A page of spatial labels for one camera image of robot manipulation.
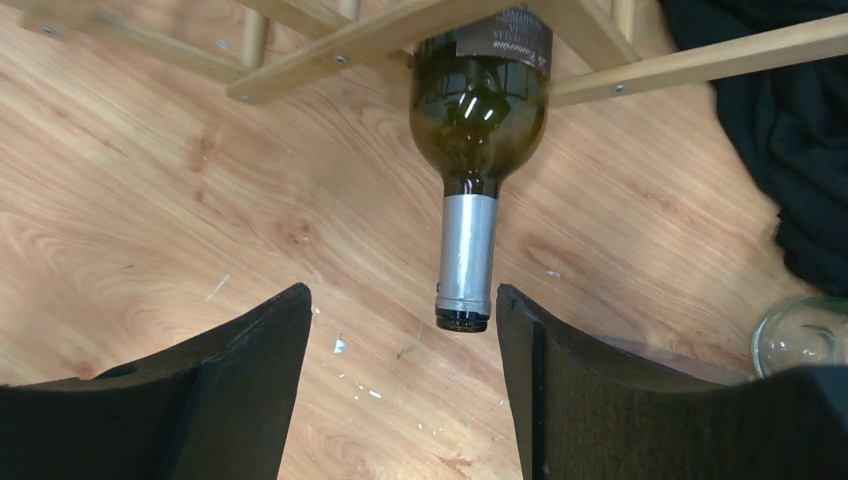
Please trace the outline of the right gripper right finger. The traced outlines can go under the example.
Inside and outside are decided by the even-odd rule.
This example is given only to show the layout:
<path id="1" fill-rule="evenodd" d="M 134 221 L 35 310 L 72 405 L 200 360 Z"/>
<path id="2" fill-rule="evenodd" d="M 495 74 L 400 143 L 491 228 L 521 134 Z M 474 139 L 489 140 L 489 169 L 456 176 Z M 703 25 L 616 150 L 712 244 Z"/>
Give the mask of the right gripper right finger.
<path id="1" fill-rule="evenodd" d="M 599 340 L 516 287 L 497 334 L 526 479 L 843 479 L 847 371 L 723 386 Z"/>

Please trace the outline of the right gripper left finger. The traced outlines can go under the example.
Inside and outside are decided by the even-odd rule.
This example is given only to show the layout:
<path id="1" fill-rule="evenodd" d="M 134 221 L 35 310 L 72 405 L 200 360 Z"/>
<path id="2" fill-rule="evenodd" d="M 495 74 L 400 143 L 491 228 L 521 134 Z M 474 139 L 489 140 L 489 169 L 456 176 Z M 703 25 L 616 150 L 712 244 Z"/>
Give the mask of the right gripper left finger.
<path id="1" fill-rule="evenodd" d="M 297 283 L 91 378 L 1 390 L 5 479 L 273 479 L 312 320 Z"/>

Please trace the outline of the clear bottle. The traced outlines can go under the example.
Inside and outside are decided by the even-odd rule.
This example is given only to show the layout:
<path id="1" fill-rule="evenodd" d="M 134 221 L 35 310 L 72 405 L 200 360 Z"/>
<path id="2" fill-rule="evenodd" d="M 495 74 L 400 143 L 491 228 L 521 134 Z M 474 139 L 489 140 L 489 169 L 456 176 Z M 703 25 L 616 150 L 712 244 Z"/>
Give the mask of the clear bottle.
<path id="1" fill-rule="evenodd" d="M 847 300 L 804 297 L 772 308 L 751 339 L 756 376 L 803 365 L 847 363 Z"/>

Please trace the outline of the dark green bottle silver foil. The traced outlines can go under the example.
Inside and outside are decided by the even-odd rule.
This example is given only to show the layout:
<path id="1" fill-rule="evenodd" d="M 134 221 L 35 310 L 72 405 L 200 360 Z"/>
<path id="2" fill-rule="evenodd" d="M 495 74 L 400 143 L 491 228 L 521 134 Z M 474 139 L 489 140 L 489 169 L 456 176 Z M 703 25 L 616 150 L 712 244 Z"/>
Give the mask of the dark green bottle silver foil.
<path id="1" fill-rule="evenodd" d="M 499 194 L 542 139 L 552 46 L 551 29 L 517 6 L 414 49 L 410 129 L 443 183 L 435 317 L 444 330 L 487 328 Z"/>

